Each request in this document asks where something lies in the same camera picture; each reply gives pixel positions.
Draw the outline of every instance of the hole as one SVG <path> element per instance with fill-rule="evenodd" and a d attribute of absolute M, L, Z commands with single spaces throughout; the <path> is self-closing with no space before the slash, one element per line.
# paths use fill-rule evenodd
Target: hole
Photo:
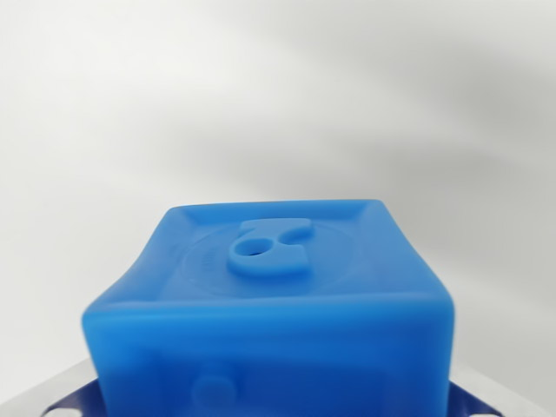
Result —
<path fill-rule="evenodd" d="M 270 248 L 272 241 L 269 239 L 249 239 L 239 243 L 235 252 L 241 256 L 257 256 L 268 252 Z"/>
<path fill-rule="evenodd" d="M 54 408 L 44 417 L 83 417 L 83 413 L 76 408 Z"/>

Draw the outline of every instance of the metal build plate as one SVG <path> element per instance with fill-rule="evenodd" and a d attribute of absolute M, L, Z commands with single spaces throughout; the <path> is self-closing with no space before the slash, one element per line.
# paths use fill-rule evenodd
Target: metal build plate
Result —
<path fill-rule="evenodd" d="M 447 417 L 552 417 L 486 376 L 452 365 Z M 90 360 L 0 406 L 0 417 L 106 417 Z"/>

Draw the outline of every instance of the blue plastic part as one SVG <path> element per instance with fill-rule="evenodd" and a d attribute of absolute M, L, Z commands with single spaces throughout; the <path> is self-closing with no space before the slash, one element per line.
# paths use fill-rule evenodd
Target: blue plastic part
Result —
<path fill-rule="evenodd" d="M 110 417 L 445 417 L 453 303 L 378 201 L 171 209 L 85 312 Z"/>

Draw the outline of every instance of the white backdrop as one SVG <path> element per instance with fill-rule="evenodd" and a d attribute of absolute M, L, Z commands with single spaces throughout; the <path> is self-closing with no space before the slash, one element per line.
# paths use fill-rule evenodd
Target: white backdrop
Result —
<path fill-rule="evenodd" d="M 556 411 L 556 3 L 0 0 L 0 402 L 164 211 L 379 198 L 455 354 Z"/>

